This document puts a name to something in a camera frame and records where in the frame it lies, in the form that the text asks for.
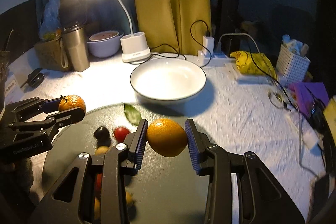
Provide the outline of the red cherry tomato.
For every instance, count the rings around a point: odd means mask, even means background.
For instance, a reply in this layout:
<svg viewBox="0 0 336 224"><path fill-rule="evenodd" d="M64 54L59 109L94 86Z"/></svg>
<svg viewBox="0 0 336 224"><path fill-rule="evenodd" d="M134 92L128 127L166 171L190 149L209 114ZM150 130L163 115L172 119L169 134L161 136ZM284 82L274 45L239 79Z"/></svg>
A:
<svg viewBox="0 0 336 224"><path fill-rule="evenodd" d="M113 136L118 143L123 143L128 134L130 134L130 131L125 127L116 127L113 132Z"/></svg>

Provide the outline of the dark cherry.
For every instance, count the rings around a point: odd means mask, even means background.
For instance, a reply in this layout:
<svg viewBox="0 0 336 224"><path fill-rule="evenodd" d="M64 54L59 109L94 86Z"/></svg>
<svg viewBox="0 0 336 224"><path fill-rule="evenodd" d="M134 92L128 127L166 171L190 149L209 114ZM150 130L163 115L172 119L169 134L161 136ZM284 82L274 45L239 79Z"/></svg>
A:
<svg viewBox="0 0 336 224"><path fill-rule="evenodd" d="M108 129L104 126L100 126L94 133L94 138L97 140L97 148L101 146L110 147L111 139Z"/></svg>

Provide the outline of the green leaf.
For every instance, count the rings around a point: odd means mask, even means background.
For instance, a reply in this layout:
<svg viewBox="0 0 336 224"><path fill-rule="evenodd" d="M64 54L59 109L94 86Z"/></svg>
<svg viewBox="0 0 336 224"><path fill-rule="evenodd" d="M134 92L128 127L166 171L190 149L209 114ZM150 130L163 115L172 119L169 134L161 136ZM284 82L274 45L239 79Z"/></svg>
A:
<svg viewBox="0 0 336 224"><path fill-rule="evenodd" d="M126 119L133 125L138 126L142 116L141 113L135 109L132 105L125 103L123 105L123 111Z"/></svg>

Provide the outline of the black round object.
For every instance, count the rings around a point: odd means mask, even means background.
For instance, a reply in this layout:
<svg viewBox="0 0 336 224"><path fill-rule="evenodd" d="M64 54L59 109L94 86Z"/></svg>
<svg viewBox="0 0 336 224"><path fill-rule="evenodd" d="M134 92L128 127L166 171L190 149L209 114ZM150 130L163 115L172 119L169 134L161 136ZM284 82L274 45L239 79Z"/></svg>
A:
<svg viewBox="0 0 336 224"><path fill-rule="evenodd" d="M26 81L21 84L20 88L22 89L25 85L28 85L31 88L38 87L44 80L45 74L41 72L42 68L34 69L27 77Z"/></svg>

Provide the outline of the small yellow fruit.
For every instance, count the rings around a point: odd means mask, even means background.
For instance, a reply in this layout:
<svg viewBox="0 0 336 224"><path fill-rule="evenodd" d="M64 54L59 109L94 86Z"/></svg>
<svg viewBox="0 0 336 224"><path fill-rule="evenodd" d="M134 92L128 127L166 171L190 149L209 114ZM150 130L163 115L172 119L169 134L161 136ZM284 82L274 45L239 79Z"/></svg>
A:
<svg viewBox="0 0 336 224"><path fill-rule="evenodd" d="M95 156L97 155L104 155L105 153L108 152L108 150L110 149L110 147L102 145L100 147L98 147L94 153Z"/></svg>

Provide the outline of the round grey placemat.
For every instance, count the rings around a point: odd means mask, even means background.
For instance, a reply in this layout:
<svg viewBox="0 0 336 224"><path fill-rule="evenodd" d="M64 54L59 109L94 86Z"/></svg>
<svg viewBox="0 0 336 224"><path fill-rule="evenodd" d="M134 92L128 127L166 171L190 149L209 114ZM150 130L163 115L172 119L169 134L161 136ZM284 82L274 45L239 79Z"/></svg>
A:
<svg viewBox="0 0 336 224"><path fill-rule="evenodd" d="M136 130L124 114L123 104L104 106L87 112L84 119L67 126L52 141L42 176L47 192L81 152L94 154L94 131L104 126L109 132L123 126ZM134 177L125 178L126 190L133 195L131 223L203 223L209 177L193 170L188 149L176 157L163 157L150 145L145 148L142 167Z"/></svg>

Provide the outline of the white embossed table cloth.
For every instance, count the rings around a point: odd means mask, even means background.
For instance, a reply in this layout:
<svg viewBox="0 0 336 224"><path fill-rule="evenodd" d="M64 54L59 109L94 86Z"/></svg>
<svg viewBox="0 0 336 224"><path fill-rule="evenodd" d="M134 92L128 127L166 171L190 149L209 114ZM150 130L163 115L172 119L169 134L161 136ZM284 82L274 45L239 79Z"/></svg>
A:
<svg viewBox="0 0 336 224"><path fill-rule="evenodd" d="M83 72L46 71L36 89L25 87L25 98L52 99L79 95L87 110L118 103L138 103L130 85L134 66L120 55L91 59ZM279 180L304 217L310 209L311 189L317 176L325 173L321 153L299 143L286 111L269 99L269 85L240 85L231 69L222 65L204 69L207 83L202 92L173 109L200 125L215 143L229 152L253 151Z"/></svg>

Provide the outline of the white bowl with dark rim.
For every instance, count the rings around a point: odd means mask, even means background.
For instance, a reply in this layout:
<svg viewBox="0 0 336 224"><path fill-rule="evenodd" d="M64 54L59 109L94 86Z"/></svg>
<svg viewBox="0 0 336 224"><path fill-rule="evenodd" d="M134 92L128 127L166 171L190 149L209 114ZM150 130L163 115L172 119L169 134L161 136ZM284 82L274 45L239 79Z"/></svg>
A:
<svg viewBox="0 0 336 224"><path fill-rule="evenodd" d="M130 85L137 97L160 105L187 102L206 86L205 71L181 59L154 59L136 67Z"/></svg>

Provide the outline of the clear plastic bag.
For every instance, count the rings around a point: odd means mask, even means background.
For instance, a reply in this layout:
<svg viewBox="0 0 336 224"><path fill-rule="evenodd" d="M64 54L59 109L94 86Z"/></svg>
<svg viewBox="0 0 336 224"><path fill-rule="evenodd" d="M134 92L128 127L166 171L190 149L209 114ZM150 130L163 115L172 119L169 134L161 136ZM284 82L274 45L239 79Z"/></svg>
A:
<svg viewBox="0 0 336 224"><path fill-rule="evenodd" d="M47 42L60 36L61 24L59 19L60 0L49 0L45 5L39 37Z"/></svg>

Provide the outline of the lavender bowl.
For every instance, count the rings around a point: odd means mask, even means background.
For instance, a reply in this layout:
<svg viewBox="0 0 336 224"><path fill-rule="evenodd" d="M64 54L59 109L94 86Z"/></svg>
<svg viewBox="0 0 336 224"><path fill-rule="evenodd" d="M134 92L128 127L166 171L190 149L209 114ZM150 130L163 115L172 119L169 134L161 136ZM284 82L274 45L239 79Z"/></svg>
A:
<svg viewBox="0 0 336 224"><path fill-rule="evenodd" d="M120 39L123 32L102 31L89 37L88 50L91 55L98 58L111 57L116 54L120 47Z"/></svg>

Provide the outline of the steel tumbler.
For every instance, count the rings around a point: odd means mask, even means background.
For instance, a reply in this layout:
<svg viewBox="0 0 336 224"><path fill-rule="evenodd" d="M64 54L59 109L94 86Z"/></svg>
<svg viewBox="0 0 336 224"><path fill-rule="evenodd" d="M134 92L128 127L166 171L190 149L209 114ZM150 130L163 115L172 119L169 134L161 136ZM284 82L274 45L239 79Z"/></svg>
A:
<svg viewBox="0 0 336 224"><path fill-rule="evenodd" d="M84 24L76 22L62 31L63 42L74 71L83 72L90 67L87 36Z"/></svg>

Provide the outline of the yellow duck bag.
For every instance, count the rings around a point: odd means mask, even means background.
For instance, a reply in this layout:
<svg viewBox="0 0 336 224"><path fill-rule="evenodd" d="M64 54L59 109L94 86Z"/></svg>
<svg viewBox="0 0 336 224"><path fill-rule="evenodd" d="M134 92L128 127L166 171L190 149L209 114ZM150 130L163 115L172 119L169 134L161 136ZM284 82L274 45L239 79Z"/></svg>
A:
<svg viewBox="0 0 336 224"><path fill-rule="evenodd" d="M271 76L274 79L277 78L271 61L264 53L235 51L230 53L230 58L235 59L236 67L243 75Z"/></svg>

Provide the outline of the white charger plug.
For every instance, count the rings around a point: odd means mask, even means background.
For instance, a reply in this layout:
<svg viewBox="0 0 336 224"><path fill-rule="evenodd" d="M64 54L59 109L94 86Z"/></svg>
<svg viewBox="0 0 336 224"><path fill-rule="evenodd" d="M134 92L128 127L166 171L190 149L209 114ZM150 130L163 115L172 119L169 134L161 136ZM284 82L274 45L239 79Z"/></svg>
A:
<svg viewBox="0 0 336 224"><path fill-rule="evenodd" d="M205 55L205 57L212 57L213 52L214 52L214 38L212 36L203 36L203 42L202 42L202 46L203 46L203 53Z"/></svg>

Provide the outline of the purple cloth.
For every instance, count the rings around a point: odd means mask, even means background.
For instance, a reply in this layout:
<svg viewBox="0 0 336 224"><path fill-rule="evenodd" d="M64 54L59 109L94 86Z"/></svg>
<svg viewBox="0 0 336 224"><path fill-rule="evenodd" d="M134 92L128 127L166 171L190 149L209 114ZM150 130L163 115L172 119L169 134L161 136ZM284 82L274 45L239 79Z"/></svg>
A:
<svg viewBox="0 0 336 224"><path fill-rule="evenodd" d="M306 117L310 115L314 98L320 99L325 106L329 103L329 97L323 83L291 83L289 90L294 92L299 110Z"/></svg>

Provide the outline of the white plastic basket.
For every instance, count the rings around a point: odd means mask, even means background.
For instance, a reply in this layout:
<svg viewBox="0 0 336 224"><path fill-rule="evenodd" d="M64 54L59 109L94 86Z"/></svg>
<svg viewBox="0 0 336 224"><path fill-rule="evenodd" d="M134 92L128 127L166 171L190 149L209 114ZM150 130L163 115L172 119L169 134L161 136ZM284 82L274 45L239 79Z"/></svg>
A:
<svg viewBox="0 0 336 224"><path fill-rule="evenodd" d="M309 65L310 60L307 57L296 55L281 45L276 70L286 79L288 84L302 82Z"/></svg>

